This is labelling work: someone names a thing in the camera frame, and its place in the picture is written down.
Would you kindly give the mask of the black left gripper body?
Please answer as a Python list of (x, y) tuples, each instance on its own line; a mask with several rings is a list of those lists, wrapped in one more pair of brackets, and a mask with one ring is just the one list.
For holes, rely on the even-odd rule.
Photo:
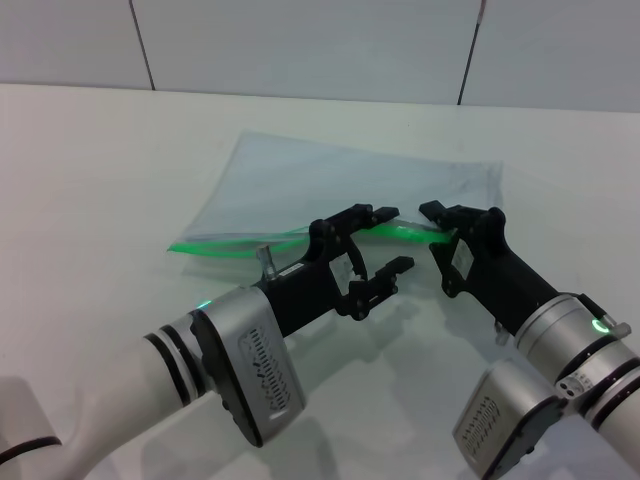
[(273, 310), (283, 336), (289, 336), (310, 322), (334, 310), (355, 320), (369, 311), (367, 280), (354, 282), (342, 293), (330, 263), (342, 255), (354, 262), (356, 273), (365, 277), (362, 255), (351, 235), (362, 229), (362, 220), (316, 220), (309, 226), (309, 245), (294, 264), (256, 283)]

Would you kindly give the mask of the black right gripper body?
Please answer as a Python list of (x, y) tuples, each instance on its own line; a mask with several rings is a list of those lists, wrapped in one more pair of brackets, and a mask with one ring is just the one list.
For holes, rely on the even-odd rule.
[(506, 216), (499, 208), (449, 207), (440, 212), (439, 225), (453, 230), (455, 244), (466, 244), (472, 255), (468, 274), (458, 274), (447, 284), (450, 296), (471, 294), (509, 334), (516, 334), (539, 307), (559, 296), (510, 249)]

